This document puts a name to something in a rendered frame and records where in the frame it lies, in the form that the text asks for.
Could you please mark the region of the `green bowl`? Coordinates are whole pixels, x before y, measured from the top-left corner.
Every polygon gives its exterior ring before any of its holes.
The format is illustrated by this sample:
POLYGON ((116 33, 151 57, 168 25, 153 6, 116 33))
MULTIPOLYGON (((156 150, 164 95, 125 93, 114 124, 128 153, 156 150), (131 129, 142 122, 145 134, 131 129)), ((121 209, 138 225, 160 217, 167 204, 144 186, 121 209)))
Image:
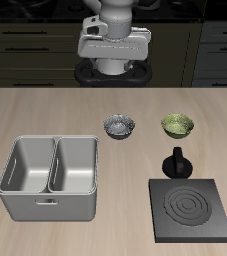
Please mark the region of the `green bowl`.
POLYGON ((169 114, 161 120, 161 126, 171 138, 182 139, 194 129, 194 122, 183 114, 169 114))

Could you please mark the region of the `white two-bin basket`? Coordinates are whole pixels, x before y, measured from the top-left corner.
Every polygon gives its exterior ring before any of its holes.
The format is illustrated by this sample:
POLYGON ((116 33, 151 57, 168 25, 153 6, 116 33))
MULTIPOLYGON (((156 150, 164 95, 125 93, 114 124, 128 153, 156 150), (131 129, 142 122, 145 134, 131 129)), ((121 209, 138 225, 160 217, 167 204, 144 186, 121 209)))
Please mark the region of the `white two-bin basket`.
POLYGON ((0 177, 0 198, 15 221, 95 217, 99 140, 93 135, 17 137, 0 177))

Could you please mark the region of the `black kitchen countertop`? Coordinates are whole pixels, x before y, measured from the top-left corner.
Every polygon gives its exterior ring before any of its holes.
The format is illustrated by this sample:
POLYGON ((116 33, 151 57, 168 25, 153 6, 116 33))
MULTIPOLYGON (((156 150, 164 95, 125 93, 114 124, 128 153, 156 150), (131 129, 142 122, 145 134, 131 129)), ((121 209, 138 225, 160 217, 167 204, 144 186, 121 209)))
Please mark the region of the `black kitchen countertop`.
MULTIPOLYGON (((83 0, 0 0, 0 23, 82 23, 94 16, 83 0)), ((157 10, 132 8, 134 23, 227 21, 227 0, 160 0, 157 10)))

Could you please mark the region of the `dark grey kitchen cupboard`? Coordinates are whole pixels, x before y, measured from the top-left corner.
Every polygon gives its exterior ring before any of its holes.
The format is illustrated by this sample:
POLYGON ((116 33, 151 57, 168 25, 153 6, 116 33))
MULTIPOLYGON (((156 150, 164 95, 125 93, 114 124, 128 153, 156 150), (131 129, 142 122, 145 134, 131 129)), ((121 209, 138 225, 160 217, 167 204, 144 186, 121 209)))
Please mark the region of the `dark grey kitchen cupboard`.
POLYGON ((203 24, 192 86, 227 88, 227 21, 203 24))

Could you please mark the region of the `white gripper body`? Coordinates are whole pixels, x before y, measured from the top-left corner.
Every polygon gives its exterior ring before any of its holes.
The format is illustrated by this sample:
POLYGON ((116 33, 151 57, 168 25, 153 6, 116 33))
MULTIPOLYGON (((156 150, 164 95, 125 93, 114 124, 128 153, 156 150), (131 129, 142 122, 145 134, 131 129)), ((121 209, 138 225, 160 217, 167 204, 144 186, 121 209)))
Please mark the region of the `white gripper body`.
POLYGON ((130 35, 123 39, 108 39, 81 32, 78 55, 95 59, 145 60, 150 40, 151 32, 138 27, 132 27, 130 35))

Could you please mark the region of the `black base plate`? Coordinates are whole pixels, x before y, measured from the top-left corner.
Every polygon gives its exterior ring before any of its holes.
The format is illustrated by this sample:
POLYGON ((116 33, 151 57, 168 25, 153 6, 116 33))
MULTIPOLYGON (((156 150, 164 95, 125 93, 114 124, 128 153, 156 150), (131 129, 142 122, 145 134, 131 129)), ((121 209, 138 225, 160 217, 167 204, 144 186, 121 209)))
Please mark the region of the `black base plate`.
POLYGON ((151 80, 152 69, 144 61, 135 61, 129 71, 107 75, 94 69, 90 59, 85 59, 76 66, 74 76, 84 88, 142 88, 151 80))

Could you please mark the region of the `dark grey stove plate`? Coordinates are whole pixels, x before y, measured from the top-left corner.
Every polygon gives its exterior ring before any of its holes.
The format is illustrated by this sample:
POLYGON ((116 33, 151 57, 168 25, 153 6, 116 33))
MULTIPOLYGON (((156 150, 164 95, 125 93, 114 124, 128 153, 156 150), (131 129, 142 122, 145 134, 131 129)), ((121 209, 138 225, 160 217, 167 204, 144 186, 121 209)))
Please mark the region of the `dark grey stove plate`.
POLYGON ((150 179, 156 243, 227 243, 227 217, 213 179, 150 179))

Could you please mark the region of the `round black stove knob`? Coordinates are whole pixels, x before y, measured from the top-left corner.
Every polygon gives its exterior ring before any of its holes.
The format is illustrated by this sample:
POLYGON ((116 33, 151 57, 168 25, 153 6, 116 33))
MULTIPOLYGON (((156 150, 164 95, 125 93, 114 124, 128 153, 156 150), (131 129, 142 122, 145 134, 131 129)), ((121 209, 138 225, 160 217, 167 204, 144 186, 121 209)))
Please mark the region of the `round black stove knob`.
POLYGON ((174 147, 171 156, 167 157, 162 164, 164 174, 171 178, 189 178, 193 172, 191 162, 183 156, 181 147, 174 147))

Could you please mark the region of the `black bowl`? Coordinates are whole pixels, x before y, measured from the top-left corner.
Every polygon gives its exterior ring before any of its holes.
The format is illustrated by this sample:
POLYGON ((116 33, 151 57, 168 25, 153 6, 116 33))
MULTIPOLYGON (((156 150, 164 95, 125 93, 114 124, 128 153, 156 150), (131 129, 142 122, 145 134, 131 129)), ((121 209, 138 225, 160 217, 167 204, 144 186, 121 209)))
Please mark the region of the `black bowl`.
POLYGON ((116 140, 128 138, 135 129, 136 123, 126 115, 116 114, 103 121, 103 128, 108 136, 116 140))

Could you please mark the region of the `dark brown kitchen cupboard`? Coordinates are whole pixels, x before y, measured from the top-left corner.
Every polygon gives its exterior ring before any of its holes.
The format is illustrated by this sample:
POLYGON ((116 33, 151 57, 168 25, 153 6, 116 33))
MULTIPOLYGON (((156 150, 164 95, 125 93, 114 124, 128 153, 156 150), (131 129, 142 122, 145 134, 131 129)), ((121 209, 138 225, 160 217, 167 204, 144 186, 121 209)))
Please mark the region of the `dark brown kitchen cupboard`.
MULTIPOLYGON (((149 87, 191 85, 202 25, 145 23, 149 87)), ((0 23, 0 87, 76 87, 79 23, 0 23)))

